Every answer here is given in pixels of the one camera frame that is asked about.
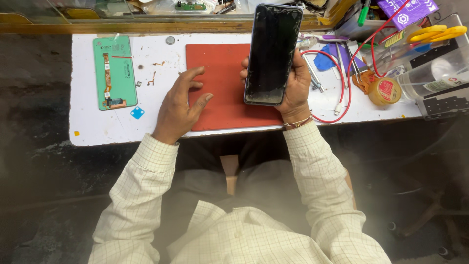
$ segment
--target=yellow scissors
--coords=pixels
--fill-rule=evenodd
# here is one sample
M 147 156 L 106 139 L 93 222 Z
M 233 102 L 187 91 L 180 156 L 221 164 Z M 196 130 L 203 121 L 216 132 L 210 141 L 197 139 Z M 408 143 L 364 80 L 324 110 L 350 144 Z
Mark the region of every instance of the yellow scissors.
M 467 27 L 465 26 L 455 26 L 452 28 L 447 28 L 445 25 L 436 25 L 427 28 L 422 28 L 410 34 L 407 37 L 407 42 L 430 43 L 442 41 L 446 39 L 456 38 L 466 32 Z

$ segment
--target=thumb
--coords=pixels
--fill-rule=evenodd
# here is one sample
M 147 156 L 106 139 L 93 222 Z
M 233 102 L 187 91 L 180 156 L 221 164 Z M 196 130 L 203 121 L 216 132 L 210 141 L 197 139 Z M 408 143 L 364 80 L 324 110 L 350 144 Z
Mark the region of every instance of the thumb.
M 213 94 L 211 93 L 204 93 L 202 94 L 196 101 L 196 103 L 192 106 L 192 108 L 189 110 L 189 114 L 199 117 L 200 113 L 202 113 L 202 110 L 204 110 L 204 107 L 207 105 L 208 101 L 213 97 Z
M 293 65 L 292 68 L 295 70 L 296 79 L 310 79 L 310 71 L 308 70 L 308 65 L 306 61 L 301 57 L 300 50 L 295 49 L 293 55 Z

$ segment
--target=yellow jar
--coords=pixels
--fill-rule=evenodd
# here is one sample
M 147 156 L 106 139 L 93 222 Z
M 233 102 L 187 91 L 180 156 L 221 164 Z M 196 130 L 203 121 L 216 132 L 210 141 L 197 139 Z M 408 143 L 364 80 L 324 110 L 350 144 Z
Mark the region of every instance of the yellow jar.
M 394 104 L 401 98 L 402 90 L 394 79 L 384 77 L 370 84 L 368 97 L 376 105 Z

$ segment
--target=shirt cuff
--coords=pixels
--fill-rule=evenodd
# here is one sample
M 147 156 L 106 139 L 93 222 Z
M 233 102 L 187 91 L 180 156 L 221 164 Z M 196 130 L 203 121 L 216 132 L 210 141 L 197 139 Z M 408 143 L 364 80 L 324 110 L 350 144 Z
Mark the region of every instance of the shirt cuff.
M 146 133 L 132 159 L 150 171 L 169 171 L 176 163 L 179 143 L 168 145 Z
M 322 139 L 314 121 L 283 132 L 291 155 L 307 153 L 308 147 Z

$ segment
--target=wrist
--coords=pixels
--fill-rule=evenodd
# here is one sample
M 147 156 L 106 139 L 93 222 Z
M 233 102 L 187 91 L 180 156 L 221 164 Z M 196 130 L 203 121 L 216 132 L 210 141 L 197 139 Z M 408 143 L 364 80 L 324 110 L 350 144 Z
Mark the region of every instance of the wrist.
M 171 146 L 176 144 L 176 141 L 178 140 L 178 139 L 174 139 L 173 137 L 169 137 L 169 136 L 166 136 L 164 134 L 161 134 L 156 129 L 153 132 L 153 134 L 151 134 L 151 137 L 153 137 L 154 139 L 158 140 L 161 143 L 165 143 L 165 144 L 168 144 L 168 145 L 171 145 Z
M 283 122 L 284 123 L 296 123 L 300 122 L 306 118 L 308 118 L 311 115 L 310 109 L 308 107 L 308 104 L 304 104 L 301 107 L 292 109 L 291 111 L 287 113 L 281 113 Z

